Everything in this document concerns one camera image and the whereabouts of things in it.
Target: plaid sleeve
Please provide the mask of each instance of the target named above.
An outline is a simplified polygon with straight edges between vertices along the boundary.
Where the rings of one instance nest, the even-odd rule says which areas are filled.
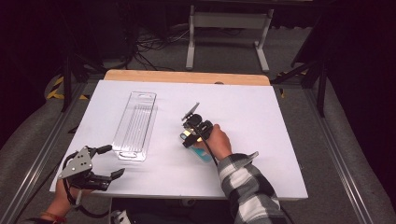
[[[233,154],[219,163],[221,188],[230,201],[234,223],[286,224],[273,187],[251,164],[258,155]]]

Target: person's right hand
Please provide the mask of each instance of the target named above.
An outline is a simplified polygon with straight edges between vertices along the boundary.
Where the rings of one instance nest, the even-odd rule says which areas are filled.
[[[233,154],[230,139],[227,134],[221,130],[218,124],[213,126],[212,133],[206,142],[212,150],[213,155],[219,161]],[[203,148],[207,153],[209,153],[204,142],[195,143],[194,146]]]

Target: table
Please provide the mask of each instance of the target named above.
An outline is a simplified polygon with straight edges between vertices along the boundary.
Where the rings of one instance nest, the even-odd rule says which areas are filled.
[[[206,84],[219,81],[225,84]],[[223,199],[214,163],[200,161],[181,145],[179,138],[183,131],[181,118],[198,101],[201,104],[195,112],[221,125],[234,152],[260,152],[254,164],[273,184],[280,200],[307,198],[274,90],[268,84],[265,76],[110,70],[99,82],[66,155],[85,145],[111,144],[129,93],[154,91],[159,109],[147,159],[120,161],[111,152],[93,157],[92,170],[97,175],[126,168],[107,191],[96,194]]]

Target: white metal frame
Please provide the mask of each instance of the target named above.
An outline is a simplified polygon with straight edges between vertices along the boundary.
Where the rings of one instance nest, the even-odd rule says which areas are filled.
[[[219,27],[219,28],[243,28],[243,29],[261,29],[262,36],[260,40],[254,42],[257,56],[264,73],[269,72],[267,60],[265,59],[262,47],[274,11],[270,9],[267,14],[243,14],[243,13],[211,13],[195,12],[195,7],[190,9],[190,43],[187,52],[186,69],[192,70],[194,63],[195,27]]]

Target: gray carpet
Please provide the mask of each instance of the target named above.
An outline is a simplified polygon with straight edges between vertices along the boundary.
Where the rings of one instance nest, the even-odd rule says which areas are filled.
[[[269,31],[264,45],[264,53],[270,66],[270,73],[267,74],[269,78],[274,78],[279,72],[291,70],[290,63],[309,31],[309,29],[288,30],[284,28]],[[252,42],[247,41],[252,35],[254,34],[248,31],[236,37],[217,31],[201,32],[196,43],[193,71],[262,74]],[[234,45],[220,44],[212,41],[212,37],[219,40],[224,38],[239,38],[239,40],[238,44]],[[151,50],[144,55],[156,66],[185,71],[187,46],[188,42],[180,39],[162,50]],[[113,62],[109,60],[106,65],[110,66],[114,63],[118,63],[117,60]],[[136,61],[132,61],[129,68],[145,69]],[[96,82],[97,80],[91,79],[84,93],[92,94]],[[306,200],[281,204],[294,223],[359,223],[332,162],[324,136],[315,121],[313,111],[308,106],[304,91],[298,88],[286,88],[283,98],[277,88],[275,91],[297,160],[302,166],[309,196]],[[64,155],[73,138],[73,134],[67,132],[78,126],[88,103],[88,100],[78,100],[37,183],[43,181],[44,176],[50,173],[56,162]],[[38,150],[44,145],[61,108],[62,100],[48,100],[21,125],[0,151],[0,170],[2,171],[0,214],[6,211],[25,172],[29,170]],[[327,87],[325,115],[373,222],[396,223],[396,216],[389,198],[364,159],[330,83]],[[49,188],[50,181],[47,181],[27,206],[21,219],[35,217],[46,209],[53,196],[49,193]],[[91,196],[84,199],[83,203],[94,213],[101,213],[108,209],[110,199]],[[78,212],[71,212],[67,217],[69,223],[107,223],[106,217],[92,219]]]

